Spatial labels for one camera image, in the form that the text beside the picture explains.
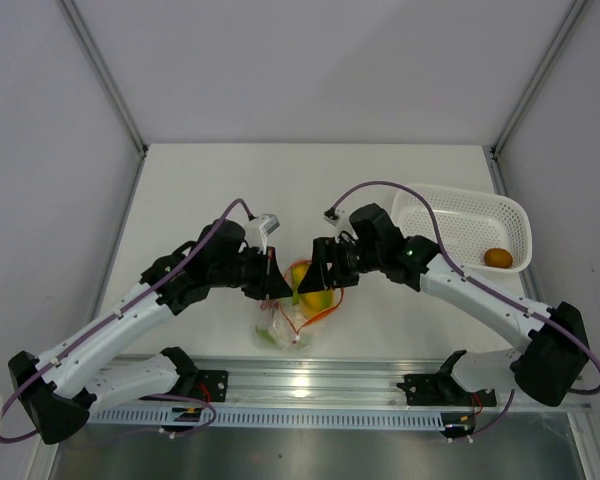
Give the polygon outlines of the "white cauliflower green leaves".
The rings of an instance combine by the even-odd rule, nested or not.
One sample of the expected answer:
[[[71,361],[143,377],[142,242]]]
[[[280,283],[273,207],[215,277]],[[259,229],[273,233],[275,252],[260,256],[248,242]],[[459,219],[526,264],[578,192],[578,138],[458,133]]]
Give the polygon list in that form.
[[[313,343],[311,334],[296,333],[289,322],[280,316],[266,318],[254,327],[255,338],[264,347],[278,350],[308,348]]]

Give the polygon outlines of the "aluminium frame post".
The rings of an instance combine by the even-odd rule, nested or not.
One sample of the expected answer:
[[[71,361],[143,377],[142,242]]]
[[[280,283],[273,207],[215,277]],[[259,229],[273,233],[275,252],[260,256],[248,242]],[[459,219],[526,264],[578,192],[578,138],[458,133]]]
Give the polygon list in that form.
[[[569,3],[566,13],[551,36],[548,46],[534,67],[513,110],[508,115],[504,126],[490,148],[492,158],[495,161],[498,161],[502,156],[509,141],[513,138],[529,113],[552,71],[566,51],[591,4],[592,1],[590,0],[575,0]]]
[[[56,5],[129,140],[140,155],[145,155],[148,149],[147,144],[142,138],[128,105],[80,11],[78,3],[73,0],[58,0]]]

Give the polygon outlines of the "white perforated plastic basket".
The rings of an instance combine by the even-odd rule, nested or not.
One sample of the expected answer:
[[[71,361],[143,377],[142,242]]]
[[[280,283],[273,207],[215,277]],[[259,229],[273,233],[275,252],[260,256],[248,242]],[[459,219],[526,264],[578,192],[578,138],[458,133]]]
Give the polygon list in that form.
[[[533,241],[526,211],[500,195],[438,185],[413,184],[410,188],[427,202],[405,191],[392,202],[391,219],[405,236],[421,235],[433,241],[438,228],[446,250],[473,270],[496,272],[484,265],[491,248],[508,250],[514,259],[511,273],[526,269],[532,259]]]

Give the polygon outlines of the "left aluminium frame post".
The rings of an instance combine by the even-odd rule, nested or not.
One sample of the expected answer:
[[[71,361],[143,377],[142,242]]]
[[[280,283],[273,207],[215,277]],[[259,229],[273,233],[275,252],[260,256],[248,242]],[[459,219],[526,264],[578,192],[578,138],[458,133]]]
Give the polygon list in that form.
[[[129,140],[140,155],[145,155],[148,149],[147,144],[142,138],[128,105],[80,11],[78,3],[73,0],[58,0],[56,5]]]

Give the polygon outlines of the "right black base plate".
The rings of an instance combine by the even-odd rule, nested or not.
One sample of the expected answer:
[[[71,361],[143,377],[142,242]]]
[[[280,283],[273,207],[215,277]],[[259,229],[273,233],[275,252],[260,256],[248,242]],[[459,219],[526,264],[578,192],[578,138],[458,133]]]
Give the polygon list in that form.
[[[495,407],[494,391],[468,392],[450,376],[441,374],[406,374],[396,384],[409,406]]]

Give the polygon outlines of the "right aluminium frame post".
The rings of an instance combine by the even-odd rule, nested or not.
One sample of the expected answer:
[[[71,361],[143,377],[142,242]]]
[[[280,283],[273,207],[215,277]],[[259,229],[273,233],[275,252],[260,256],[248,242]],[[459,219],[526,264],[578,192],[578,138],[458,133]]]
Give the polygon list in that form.
[[[502,156],[509,141],[513,138],[529,113],[552,71],[566,51],[591,4],[592,1],[590,0],[575,0],[569,3],[566,13],[551,36],[548,46],[534,67],[513,110],[508,115],[504,126],[490,148],[492,158],[495,161],[498,161]]]

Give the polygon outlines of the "mango yellow green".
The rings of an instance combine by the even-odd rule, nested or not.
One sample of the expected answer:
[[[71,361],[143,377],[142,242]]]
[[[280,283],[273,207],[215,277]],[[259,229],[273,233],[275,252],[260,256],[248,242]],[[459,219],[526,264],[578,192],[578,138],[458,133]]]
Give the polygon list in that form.
[[[300,313],[307,320],[311,320],[331,308],[334,301],[334,294],[331,290],[306,294],[299,293],[298,287],[304,279],[309,266],[308,262],[297,262],[291,266],[292,304],[299,308]]]

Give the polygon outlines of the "aluminium mounting rail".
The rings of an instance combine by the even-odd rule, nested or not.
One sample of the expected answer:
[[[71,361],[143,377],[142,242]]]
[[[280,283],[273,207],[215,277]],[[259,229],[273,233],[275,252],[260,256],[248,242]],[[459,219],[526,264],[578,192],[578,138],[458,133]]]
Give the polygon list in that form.
[[[432,373],[439,360],[320,360],[195,357],[229,374],[225,407],[389,410],[407,406],[396,387],[408,373]]]

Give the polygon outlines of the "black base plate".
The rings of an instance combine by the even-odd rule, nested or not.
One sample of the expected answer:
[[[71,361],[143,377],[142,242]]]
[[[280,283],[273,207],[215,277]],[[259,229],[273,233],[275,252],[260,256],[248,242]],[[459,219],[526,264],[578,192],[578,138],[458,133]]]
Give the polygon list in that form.
[[[182,377],[174,386],[172,393],[207,403],[222,403],[226,400],[228,382],[229,372],[226,370],[199,370]]]
[[[494,391],[468,392],[450,376],[441,374],[406,374],[396,384],[409,406],[495,407]]]

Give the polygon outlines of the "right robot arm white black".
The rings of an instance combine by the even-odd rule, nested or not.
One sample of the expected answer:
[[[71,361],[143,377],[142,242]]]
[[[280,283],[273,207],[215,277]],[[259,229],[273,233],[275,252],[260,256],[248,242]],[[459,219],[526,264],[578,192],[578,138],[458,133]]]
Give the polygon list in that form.
[[[482,390],[518,389],[546,406],[562,403],[589,360],[575,307],[563,302],[552,308],[512,295],[450,264],[438,243],[404,236],[377,204],[357,209],[349,220],[351,232],[314,240],[300,293],[353,287],[361,275],[380,272],[458,308],[509,344],[505,350],[452,353],[437,372],[436,389],[444,401],[459,403]]]

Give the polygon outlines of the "clear zip bag orange zipper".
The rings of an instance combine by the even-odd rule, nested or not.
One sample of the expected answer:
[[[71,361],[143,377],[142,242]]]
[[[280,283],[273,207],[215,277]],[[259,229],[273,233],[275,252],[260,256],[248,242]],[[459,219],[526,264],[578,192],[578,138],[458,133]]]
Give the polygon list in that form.
[[[308,262],[311,263],[308,259],[301,259],[297,262]],[[291,264],[284,273],[284,278],[286,282],[291,285]],[[311,320],[307,320],[299,311],[299,308],[292,304],[292,298],[284,298],[277,300],[264,300],[259,303],[258,309],[255,311],[255,323],[254,327],[257,323],[264,322],[266,318],[271,318],[274,316],[280,316],[286,319],[291,325],[292,329],[296,333],[302,334],[311,334],[316,339],[325,328],[326,319],[333,315],[341,306],[344,300],[344,289],[341,288],[339,290],[331,291],[334,294],[334,301],[331,308],[326,310],[325,312],[319,314],[318,316],[312,318]]]

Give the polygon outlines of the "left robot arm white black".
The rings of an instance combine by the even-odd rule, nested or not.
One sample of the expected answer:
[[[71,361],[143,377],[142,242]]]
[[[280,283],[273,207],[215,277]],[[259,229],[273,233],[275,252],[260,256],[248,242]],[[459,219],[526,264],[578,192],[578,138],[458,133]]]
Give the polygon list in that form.
[[[38,355],[8,362],[17,399],[47,445],[77,433],[97,413],[138,399],[204,399],[202,375],[190,356],[168,347],[114,369],[108,363],[152,329],[205,300],[214,288],[235,288],[256,300],[289,298],[269,235],[273,214],[246,225],[218,219],[195,241],[159,257],[120,302],[79,332]]]

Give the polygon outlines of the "round orange brown fruit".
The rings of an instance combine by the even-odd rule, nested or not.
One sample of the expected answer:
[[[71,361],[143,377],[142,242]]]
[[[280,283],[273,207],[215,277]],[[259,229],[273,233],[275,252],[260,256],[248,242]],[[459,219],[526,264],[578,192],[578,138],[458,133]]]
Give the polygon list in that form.
[[[488,249],[483,255],[485,266],[498,269],[509,269],[514,263],[512,254],[503,248]]]

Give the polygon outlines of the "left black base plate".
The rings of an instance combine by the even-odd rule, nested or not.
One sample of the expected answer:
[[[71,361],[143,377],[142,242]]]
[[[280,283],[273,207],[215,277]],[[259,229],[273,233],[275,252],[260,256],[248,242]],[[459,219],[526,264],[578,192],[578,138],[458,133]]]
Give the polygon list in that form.
[[[199,370],[182,377],[174,386],[172,393],[207,403],[222,403],[226,400],[228,382],[229,372],[226,370]]]

